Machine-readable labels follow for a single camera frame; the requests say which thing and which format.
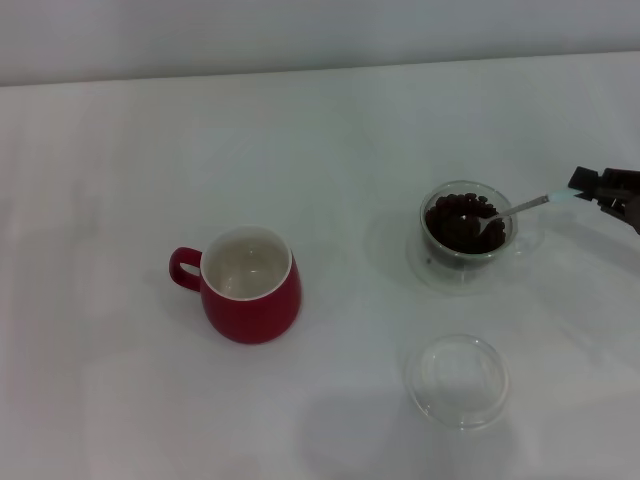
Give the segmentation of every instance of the robotic arm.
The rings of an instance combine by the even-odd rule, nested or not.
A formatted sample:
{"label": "robotic arm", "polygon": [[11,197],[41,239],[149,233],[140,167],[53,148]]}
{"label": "robotic arm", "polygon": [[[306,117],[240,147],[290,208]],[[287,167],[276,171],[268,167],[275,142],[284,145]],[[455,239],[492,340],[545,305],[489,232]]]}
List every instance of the robotic arm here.
{"label": "robotic arm", "polygon": [[607,168],[598,175],[578,167],[568,186],[582,192],[576,197],[595,199],[600,210],[628,223],[640,235],[640,172]]}

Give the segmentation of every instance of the mug rim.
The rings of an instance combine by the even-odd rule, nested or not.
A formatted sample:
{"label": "mug rim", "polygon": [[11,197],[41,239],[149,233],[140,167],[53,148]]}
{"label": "mug rim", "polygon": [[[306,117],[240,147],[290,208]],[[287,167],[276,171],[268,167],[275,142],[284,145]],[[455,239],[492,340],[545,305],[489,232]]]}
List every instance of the mug rim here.
{"label": "mug rim", "polygon": [[[280,281],[277,283],[277,285],[274,286],[273,288],[271,288],[269,291],[267,291],[265,293],[262,293],[260,295],[256,295],[254,297],[247,297],[247,298],[230,297],[229,295],[226,295],[226,294],[222,293],[217,288],[214,288],[213,285],[211,285],[211,283],[209,282],[209,279],[207,278],[207,275],[205,274],[205,269],[203,268],[204,264],[205,264],[205,261],[209,259],[209,255],[211,254],[212,249],[216,246],[217,243],[220,242],[220,240],[223,239],[223,237],[225,237],[226,235],[232,234],[232,233],[236,233],[236,232],[242,231],[242,230],[261,230],[262,232],[266,232],[266,233],[274,236],[281,243],[281,246],[283,246],[287,251],[287,270],[284,273],[284,275],[282,276],[282,278],[280,279]],[[260,300],[261,298],[268,297],[269,295],[271,295],[272,293],[277,291],[284,284],[284,282],[287,280],[287,278],[289,278],[289,274],[291,273],[292,266],[293,266],[293,252],[291,251],[291,248],[289,247],[289,244],[284,240],[284,238],[282,238],[282,235],[277,233],[275,230],[272,230],[272,229],[267,228],[267,227],[263,227],[261,225],[245,224],[245,225],[238,225],[237,227],[229,228],[229,229],[225,230],[224,232],[220,233],[218,236],[216,236],[216,238],[213,239],[213,241],[209,244],[209,246],[202,253],[202,257],[200,257],[200,277],[204,280],[204,282],[207,284],[207,287],[209,287],[209,289],[213,293],[215,293],[216,295],[219,295],[220,297],[222,297],[222,298],[224,298],[226,300],[231,300],[231,301],[234,301],[234,302],[251,302],[251,301],[254,301],[254,300]]]}
{"label": "mug rim", "polygon": [[502,198],[502,200],[504,200],[507,203],[507,205],[511,206],[511,202],[507,197],[505,197],[502,193],[500,193],[495,188],[490,187],[489,185],[485,185],[484,183],[472,182],[470,180],[454,180],[451,182],[445,182],[442,185],[438,185],[430,193],[425,195],[424,199],[422,200],[422,204],[420,205],[420,225],[422,227],[422,231],[429,237],[430,240],[433,241],[433,243],[438,247],[438,249],[454,257],[468,258],[468,259],[474,259],[474,260],[484,260],[484,259],[493,258],[499,253],[501,253],[503,250],[505,250],[507,247],[509,247],[509,245],[511,245],[513,240],[515,240],[516,235],[518,234],[518,220],[515,218],[515,215],[510,217],[511,235],[509,236],[509,238],[507,238],[505,242],[495,250],[491,250],[490,252],[486,252],[486,253],[463,253],[463,252],[458,252],[456,250],[453,250],[449,247],[446,247],[445,245],[440,243],[438,240],[436,240],[436,238],[431,234],[429,227],[427,227],[427,221],[425,219],[425,214],[427,213],[426,212],[427,204],[433,199],[433,197],[438,195],[438,193],[444,190],[445,188],[450,187],[452,185],[460,185],[460,184],[475,185],[482,188],[486,188],[487,190],[490,190],[491,192],[495,193],[497,196]]}

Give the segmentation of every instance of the mug handle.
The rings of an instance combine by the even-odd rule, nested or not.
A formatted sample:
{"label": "mug handle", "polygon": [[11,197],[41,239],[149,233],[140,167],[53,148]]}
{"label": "mug handle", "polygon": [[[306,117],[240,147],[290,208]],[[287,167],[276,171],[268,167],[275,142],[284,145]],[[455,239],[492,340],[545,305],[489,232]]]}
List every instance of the mug handle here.
{"label": "mug handle", "polygon": [[185,263],[192,267],[200,268],[200,257],[202,257],[202,252],[194,250],[193,248],[177,248],[175,252],[171,254],[171,259],[169,259],[169,275],[171,275],[171,280],[181,287],[199,292],[200,277],[187,272],[180,264]]}

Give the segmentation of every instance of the spoon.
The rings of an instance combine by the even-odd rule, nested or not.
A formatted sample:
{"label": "spoon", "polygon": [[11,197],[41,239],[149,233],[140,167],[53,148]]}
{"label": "spoon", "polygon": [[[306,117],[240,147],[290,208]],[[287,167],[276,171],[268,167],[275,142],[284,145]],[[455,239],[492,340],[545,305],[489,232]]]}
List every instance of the spoon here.
{"label": "spoon", "polygon": [[[480,223],[480,229],[477,231],[475,236],[479,237],[491,222],[498,220],[499,218],[510,217],[511,215],[515,215],[516,213],[522,212],[523,210],[529,210],[530,208],[537,207],[539,205],[544,205],[545,203],[548,203],[548,202],[549,202],[549,195],[542,195],[541,197],[534,198],[533,200],[529,200],[528,202],[521,203],[520,205],[516,205],[515,207],[509,208],[503,212],[500,212],[494,215],[493,217],[481,218],[481,217],[475,217],[474,215],[473,217],[475,217],[475,219],[477,219],[478,222]],[[463,215],[462,219],[466,220],[469,217],[472,217],[472,215],[468,215],[468,216]]]}
{"label": "spoon", "polygon": [[[487,225],[489,225],[494,220],[498,220],[499,218],[510,217],[511,215],[515,215],[516,213],[522,212],[523,210],[529,210],[530,208],[537,207],[540,205],[544,205],[548,202],[561,202],[563,200],[568,200],[575,195],[580,193],[579,190],[574,190],[572,188],[566,188],[564,190],[559,190],[557,192],[548,193],[546,195],[542,195],[541,197],[534,198],[533,200],[529,200],[528,202],[521,203],[520,205],[516,205],[515,207],[509,208],[504,212],[500,212],[493,217],[489,218],[481,218],[469,215],[469,217],[475,217],[480,223],[480,229],[476,233],[476,237],[480,236],[482,232],[484,232]],[[466,220],[467,216],[463,215],[461,217],[463,220]]]}

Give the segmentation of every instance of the glass saucer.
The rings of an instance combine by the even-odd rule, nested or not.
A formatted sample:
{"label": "glass saucer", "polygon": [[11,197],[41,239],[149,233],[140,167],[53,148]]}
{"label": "glass saucer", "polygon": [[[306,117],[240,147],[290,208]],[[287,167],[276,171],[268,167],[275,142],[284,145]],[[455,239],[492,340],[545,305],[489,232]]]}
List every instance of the glass saucer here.
{"label": "glass saucer", "polygon": [[407,358],[404,382],[428,418],[460,430],[496,420],[509,391],[498,352],[471,335],[449,335],[415,349]]}

